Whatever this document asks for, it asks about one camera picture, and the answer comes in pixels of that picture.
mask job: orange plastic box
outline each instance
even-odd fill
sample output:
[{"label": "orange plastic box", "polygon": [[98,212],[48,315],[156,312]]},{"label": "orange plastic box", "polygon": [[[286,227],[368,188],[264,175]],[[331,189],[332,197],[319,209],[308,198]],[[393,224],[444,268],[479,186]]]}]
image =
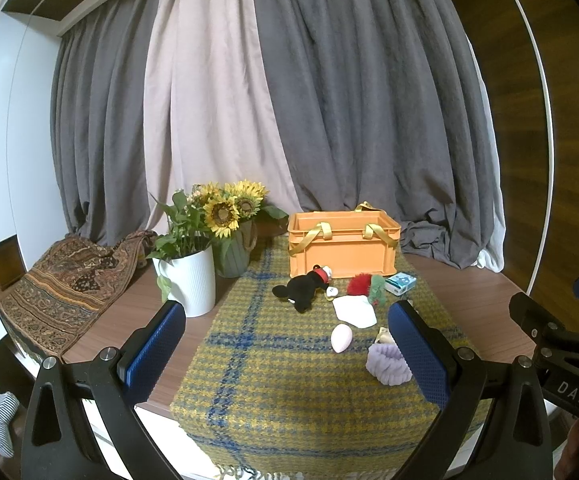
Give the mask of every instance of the orange plastic box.
[{"label": "orange plastic box", "polygon": [[289,218],[289,275],[329,266],[333,278],[396,273],[401,226],[383,210],[296,213]]}]

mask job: purple scrunchie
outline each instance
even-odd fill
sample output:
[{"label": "purple scrunchie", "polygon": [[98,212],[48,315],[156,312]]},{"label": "purple scrunchie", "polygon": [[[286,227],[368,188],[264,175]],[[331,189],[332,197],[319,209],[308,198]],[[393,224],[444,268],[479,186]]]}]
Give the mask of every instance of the purple scrunchie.
[{"label": "purple scrunchie", "polygon": [[374,343],[369,347],[365,368],[387,386],[407,383],[412,371],[395,343]]}]

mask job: brown patterned cloth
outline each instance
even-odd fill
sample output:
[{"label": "brown patterned cloth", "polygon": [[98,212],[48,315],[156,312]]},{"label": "brown patterned cloth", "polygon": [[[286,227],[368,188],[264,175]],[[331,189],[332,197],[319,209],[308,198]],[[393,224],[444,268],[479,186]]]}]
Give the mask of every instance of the brown patterned cloth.
[{"label": "brown patterned cloth", "polygon": [[76,235],[56,242],[0,300],[7,331],[34,358],[60,358],[145,266],[155,237],[136,231],[114,247]]}]

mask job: red fuzzy object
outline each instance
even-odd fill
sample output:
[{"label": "red fuzzy object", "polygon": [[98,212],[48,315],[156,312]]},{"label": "red fuzzy object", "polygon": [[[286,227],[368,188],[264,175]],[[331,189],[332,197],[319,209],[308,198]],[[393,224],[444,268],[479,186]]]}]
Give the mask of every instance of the red fuzzy object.
[{"label": "red fuzzy object", "polygon": [[367,296],[369,294],[369,286],[371,285],[371,274],[363,272],[357,274],[347,285],[348,296]]}]

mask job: ribbon handle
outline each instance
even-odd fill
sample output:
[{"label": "ribbon handle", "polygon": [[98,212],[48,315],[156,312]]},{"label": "ribbon handle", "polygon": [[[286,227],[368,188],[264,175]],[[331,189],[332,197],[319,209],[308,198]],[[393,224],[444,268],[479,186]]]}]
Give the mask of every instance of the ribbon handle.
[{"label": "ribbon handle", "polygon": [[377,237],[383,240],[389,247],[396,247],[398,243],[398,241],[391,238],[380,225],[367,224],[363,232],[363,239],[372,240],[374,235],[377,235]]},{"label": "ribbon handle", "polygon": [[303,239],[293,248],[289,250],[289,256],[294,256],[294,254],[301,253],[305,248],[314,241],[319,233],[323,232],[323,240],[332,239],[332,226],[328,222],[319,222],[316,227],[309,230],[309,232],[303,237]]},{"label": "ribbon handle", "polygon": [[361,211],[381,211],[381,209],[376,209],[372,204],[369,202],[361,202],[355,209],[356,213],[360,213]]}]

